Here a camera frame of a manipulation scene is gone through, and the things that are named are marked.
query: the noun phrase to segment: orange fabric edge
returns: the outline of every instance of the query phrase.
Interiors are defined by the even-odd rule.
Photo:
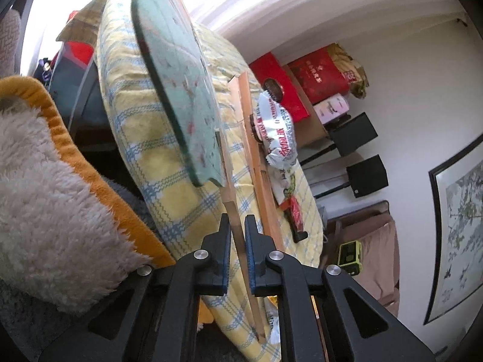
[[[0,97],[17,96],[31,107],[38,107],[50,129],[52,141],[60,158],[68,163],[81,178],[90,184],[90,190],[98,200],[111,208],[114,218],[119,221],[119,229],[129,230],[129,241],[136,246],[136,251],[150,256],[157,267],[173,265],[175,260],[166,247],[156,238],[147,226],[138,218],[131,207],[110,186],[100,174],[85,160],[67,131],[59,111],[47,90],[36,79],[11,76],[0,79]],[[205,304],[200,301],[198,321],[212,323],[213,316]]]

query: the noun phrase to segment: picture frame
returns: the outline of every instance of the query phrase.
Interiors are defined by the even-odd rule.
[[[429,172],[436,260],[424,325],[483,285],[483,135]]]

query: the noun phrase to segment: yellow and blue checkered tablecloth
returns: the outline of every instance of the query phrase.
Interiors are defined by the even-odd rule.
[[[261,88],[233,45],[201,26],[195,26],[195,30],[213,79],[226,132],[240,215],[245,218],[254,214],[261,231],[257,201],[241,132],[230,101],[228,81],[248,71],[254,101],[258,99]],[[130,0],[107,1],[96,56],[104,106],[119,150],[144,196],[160,239],[178,259],[199,249],[203,237],[218,230],[224,207],[213,184],[195,188],[190,182],[170,121],[156,96],[139,52],[131,22]],[[295,195],[309,238],[294,244],[288,222],[279,211],[283,243],[288,254],[305,265],[317,266],[322,250],[322,222],[300,166],[296,167]],[[234,244],[231,249],[228,294],[204,297],[204,302],[221,330],[248,360],[279,361],[280,345],[257,342],[250,325],[253,320]]]

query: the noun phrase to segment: brown oval logo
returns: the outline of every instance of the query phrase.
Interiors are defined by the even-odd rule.
[[[277,83],[275,79],[268,78],[263,83],[263,89],[268,91],[270,97],[277,103],[281,103],[283,99],[283,90],[280,84]]]

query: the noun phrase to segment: red box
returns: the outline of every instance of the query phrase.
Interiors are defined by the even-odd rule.
[[[292,61],[288,67],[313,105],[335,94],[344,95],[349,92],[348,81],[334,65],[325,48]]]
[[[309,116],[290,78],[272,53],[267,53],[253,61],[250,68],[262,88],[267,90],[275,101],[287,109],[294,122]]]

